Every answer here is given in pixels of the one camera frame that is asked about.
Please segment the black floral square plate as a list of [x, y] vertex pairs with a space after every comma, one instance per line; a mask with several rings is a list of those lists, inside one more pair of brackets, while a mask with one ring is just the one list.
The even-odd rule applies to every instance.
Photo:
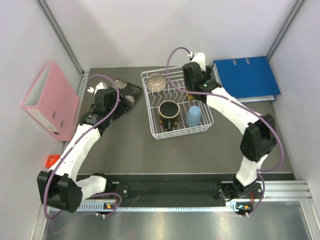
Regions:
[[141, 94], [142, 88], [119, 78], [114, 82], [120, 92], [120, 103], [117, 109], [127, 112], [133, 107]]

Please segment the yellow round plate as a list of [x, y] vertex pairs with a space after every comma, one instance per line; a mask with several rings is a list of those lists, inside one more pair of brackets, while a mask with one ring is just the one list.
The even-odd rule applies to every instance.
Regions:
[[196, 100], [196, 98], [192, 94], [189, 94], [189, 93], [186, 94], [186, 98], [188, 99], [188, 101], [195, 101]]

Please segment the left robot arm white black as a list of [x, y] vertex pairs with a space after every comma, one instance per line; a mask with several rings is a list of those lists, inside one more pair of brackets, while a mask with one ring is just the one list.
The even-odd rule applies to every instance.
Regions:
[[74, 213], [82, 201], [92, 197], [109, 198], [114, 191], [110, 178], [102, 173], [77, 180], [78, 172], [94, 144], [110, 125], [120, 103], [121, 93], [102, 88], [94, 93], [94, 103], [79, 121], [75, 135], [58, 161], [37, 176], [43, 209], [48, 207]]

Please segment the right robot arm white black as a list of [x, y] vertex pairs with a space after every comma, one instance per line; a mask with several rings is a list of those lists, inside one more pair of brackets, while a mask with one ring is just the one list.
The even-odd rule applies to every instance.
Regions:
[[240, 151], [243, 155], [240, 168], [233, 180], [233, 192], [245, 198], [257, 181], [257, 172], [276, 145], [276, 138], [265, 123], [275, 127], [275, 119], [270, 114], [264, 116], [251, 111], [232, 97], [217, 81], [209, 77], [196, 62], [182, 66], [187, 91], [207, 106], [215, 109], [233, 123], [242, 140]]

